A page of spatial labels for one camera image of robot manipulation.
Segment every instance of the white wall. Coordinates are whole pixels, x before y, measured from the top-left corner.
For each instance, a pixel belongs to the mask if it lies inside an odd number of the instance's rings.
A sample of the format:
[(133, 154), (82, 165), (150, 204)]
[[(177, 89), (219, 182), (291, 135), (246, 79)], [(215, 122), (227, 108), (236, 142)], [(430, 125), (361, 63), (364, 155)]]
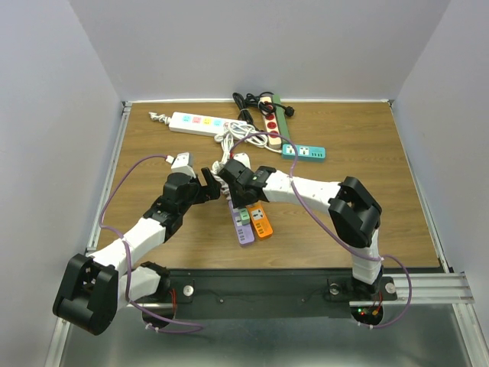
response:
[(489, 340), (489, 3), (452, 0), (394, 103), (443, 248)]
[(70, 0), (125, 100), (392, 99), (449, 0)]
[(44, 365), (51, 307), (83, 250), (120, 99), (65, 0), (0, 11), (0, 365)]

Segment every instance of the screw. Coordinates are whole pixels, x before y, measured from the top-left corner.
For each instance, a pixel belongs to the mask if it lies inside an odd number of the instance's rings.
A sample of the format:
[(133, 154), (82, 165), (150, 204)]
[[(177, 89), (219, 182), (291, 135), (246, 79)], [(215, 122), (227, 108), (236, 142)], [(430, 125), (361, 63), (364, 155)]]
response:
[(183, 295), (190, 297), (193, 294), (193, 287), (191, 285), (186, 285), (183, 287)]
[(331, 293), (333, 296), (339, 294), (339, 286), (336, 283), (330, 284), (329, 293)]
[(388, 294), (394, 294), (396, 293), (396, 286), (393, 283), (387, 283), (385, 284), (385, 290)]

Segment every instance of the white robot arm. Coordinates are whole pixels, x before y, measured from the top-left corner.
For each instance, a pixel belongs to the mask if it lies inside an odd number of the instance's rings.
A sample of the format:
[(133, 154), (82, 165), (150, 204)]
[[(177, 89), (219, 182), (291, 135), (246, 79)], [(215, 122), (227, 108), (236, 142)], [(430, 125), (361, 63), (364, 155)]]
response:
[[(138, 223), (104, 249), (90, 256), (75, 255), (69, 261), (53, 305), (55, 315), (99, 335), (110, 325), (127, 299), (155, 294), (168, 287), (168, 270), (144, 263), (128, 274), (133, 265), (151, 249), (165, 243), (181, 226), (183, 215), (193, 205), (216, 200), (221, 185), (209, 169), (202, 169), (207, 186), (193, 172), (190, 154), (179, 154), (163, 194)], [(240, 161), (230, 159), (218, 172), (229, 185), (232, 202), (243, 207), (264, 200), (300, 204), (291, 179), (271, 167), (253, 172)], [(293, 178), (302, 200), (312, 209), (332, 217), (339, 238), (353, 248), (353, 278), (374, 294), (382, 276), (377, 238), (381, 207), (353, 177), (343, 182), (318, 182)], [(131, 276), (128, 297), (125, 294)]]
[[(229, 185), (236, 207), (258, 200), (301, 205), (289, 175), (272, 167), (262, 166), (253, 172), (231, 159), (218, 175)], [(353, 278), (375, 285), (380, 280), (382, 269), (377, 243), (381, 206), (353, 177), (346, 177), (343, 182), (294, 177), (293, 182), (308, 207), (332, 217), (339, 238), (351, 250)]]

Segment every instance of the orange power strip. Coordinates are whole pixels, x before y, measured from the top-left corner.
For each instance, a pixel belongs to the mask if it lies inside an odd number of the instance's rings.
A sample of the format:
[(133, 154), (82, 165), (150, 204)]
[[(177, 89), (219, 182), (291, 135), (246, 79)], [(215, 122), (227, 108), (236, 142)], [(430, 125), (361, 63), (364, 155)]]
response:
[(274, 230), (268, 218), (265, 215), (265, 211), (259, 202), (248, 205), (248, 212), (250, 213), (251, 223), (253, 223), (254, 230), (256, 231), (259, 239), (267, 239), (274, 234)]

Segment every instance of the wooden surface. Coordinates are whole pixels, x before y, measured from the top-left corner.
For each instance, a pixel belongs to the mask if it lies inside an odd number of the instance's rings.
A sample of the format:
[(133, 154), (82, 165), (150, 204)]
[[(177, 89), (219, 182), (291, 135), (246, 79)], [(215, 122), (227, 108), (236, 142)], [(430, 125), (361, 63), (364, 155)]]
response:
[[(346, 176), (361, 180), (383, 208), (379, 247), (398, 256), (408, 266), (438, 266), (423, 211), (392, 115), (386, 103), (296, 103), (288, 121), (290, 136), (302, 145), (326, 147), (323, 164), (299, 162), (296, 175), (311, 180), (340, 181)], [(220, 145), (212, 138), (171, 132), (152, 122), (148, 112), (172, 115), (189, 112), (235, 119), (234, 103), (141, 103), (132, 106), (118, 159), (114, 183), (138, 159), (149, 154), (190, 151), (194, 170), (221, 159)], [(255, 123), (262, 120), (254, 112)], [(268, 165), (288, 172), (291, 161), (254, 146), (248, 153), (251, 168)], [(129, 230), (161, 195), (170, 166), (163, 159), (145, 161), (115, 196), (105, 223)], [(333, 242), (299, 206), (263, 203), (274, 235), (241, 248), (224, 198), (195, 205), (170, 241), (150, 252), (151, 260), (170, 268), (317, 268), (349, 267), (351, 257)], [(332, 227), (326, 215), (319, 215)], [(99, 248), (115, 237), (102, 231)]]

